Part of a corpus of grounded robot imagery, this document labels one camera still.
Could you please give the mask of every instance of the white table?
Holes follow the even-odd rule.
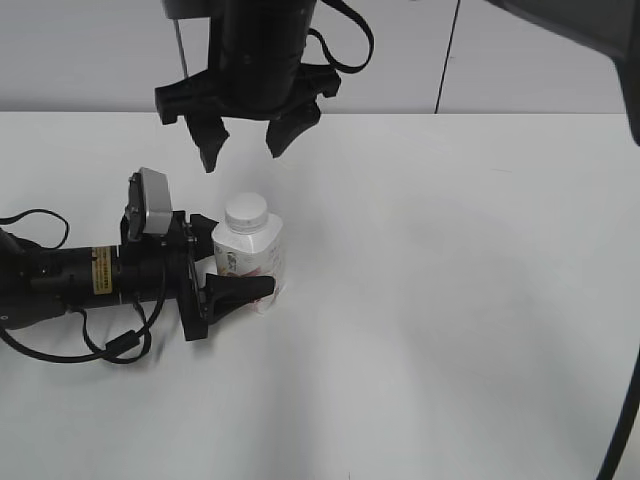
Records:
[[[188,344],[168,302],[143,365],[0,345],[0,478],[594,477],[640,339],[623,116],[325,116],[280,162],[264,125],[228,123],[207,176],[186,129],[154,115],[0,115],[0,215],[47,207],[70,246],[116,243],[144,165],[176,209],[220,218],[230,194],[262,193],[288,244],[267,315]],[[54,243],[53,222],[9,230]],[[136,324],[129,307],[90,320],[97,339]],[[16,335],[83,353],[79,330]],[[640,478],[638,429],[618,478]]]

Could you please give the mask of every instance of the metal rod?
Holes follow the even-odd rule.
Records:
[[[182,33],[180,32],[180,22],[173,21],[173,28],[176,31],[176,40],[178,41],[178,50],[180,51],[180,63],[182,63],[182,73],[184,78],[189,78],[189,70],[187,70],[187,58],[184,55],[184,45],[182,44]]]

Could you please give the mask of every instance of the yellow label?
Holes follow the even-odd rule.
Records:
[[[111,280],[111,247],[96,247],[91,249],[91,275],[93,276],[93,293],[108,295],[113,292]]]

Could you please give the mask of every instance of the white wall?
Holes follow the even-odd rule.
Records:
[[[455,0],[350,0],[376,33],[370,67],[345,76],[326,111],[433,111]],[[207,22],[182,22],[191,71],[204,68]],[[358,63],[366,40],[325,5],[314,18],[336,56]],[[320,61],[310,39],[307,57]],[[160,0],[3,0],[0,110],[152,111],[153,89],[182,78]]]
[[[624,112],[613,63],[484,0],[462,0],[441,112]]]
[[[432,112],[456,0],[349,0],[376,53],[344,76],[329,112]],[[204,68],[207,21],[182,22],[192,72]],[[314,26],[358,63],[358,28],[319,4]],[[323,61],[314,39],[306,59]],[[0,110],[153,111],[153,89],[181,78],[160,0],[3,0]],[[622,112],[611,62],[484,0],[462,0],[441,112]]]

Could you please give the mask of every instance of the plastic bottle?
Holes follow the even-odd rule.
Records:
[[[284,252],[282,219],[269,213],[266,200],[257,193],[241,193],[225,205],[225,219],[213,230],[218,275],[235,277],[272,276],[273,295],[253,304],[263,313],[282,288]]]

